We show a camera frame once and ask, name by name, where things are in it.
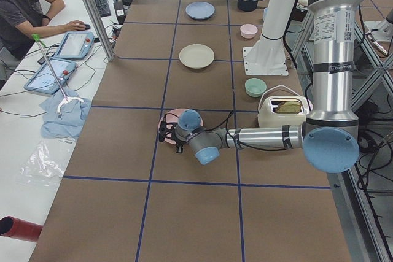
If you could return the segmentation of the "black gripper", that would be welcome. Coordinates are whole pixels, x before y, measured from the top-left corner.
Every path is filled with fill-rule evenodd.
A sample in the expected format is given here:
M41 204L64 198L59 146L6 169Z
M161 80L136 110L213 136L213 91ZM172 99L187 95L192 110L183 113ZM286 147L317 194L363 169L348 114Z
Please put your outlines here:
M176 146L176 153L183 153L184 141L178 139L175 135L178 118L179 116L176 114L164 114L162 116L159 122L159 142L166 141L173 144Z

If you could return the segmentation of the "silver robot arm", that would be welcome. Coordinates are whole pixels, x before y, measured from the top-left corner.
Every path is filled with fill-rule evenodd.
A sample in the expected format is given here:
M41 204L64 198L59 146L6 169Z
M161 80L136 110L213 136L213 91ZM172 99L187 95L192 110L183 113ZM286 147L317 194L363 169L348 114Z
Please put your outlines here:
M162 119L158 139L175 142L178 153L188 145L201 164L215 160L223 148L266 152L301 148L315 168L339 173L359 156L358 117L351 107L354 70L355 13L363 0L308 0L314 17L313 108L299 125L208 130L195 110L185 110L176 123ZM297 0L270 0L260 40L245 56L261 74L275 70L273 45L282 38Z

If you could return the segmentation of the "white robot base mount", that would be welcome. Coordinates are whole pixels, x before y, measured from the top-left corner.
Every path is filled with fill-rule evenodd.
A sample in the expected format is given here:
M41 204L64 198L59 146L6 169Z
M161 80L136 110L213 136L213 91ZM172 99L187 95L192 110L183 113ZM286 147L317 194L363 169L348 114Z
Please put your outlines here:
M246 75L289 75L284 35L297 0L269 0L259 41L243 48Z

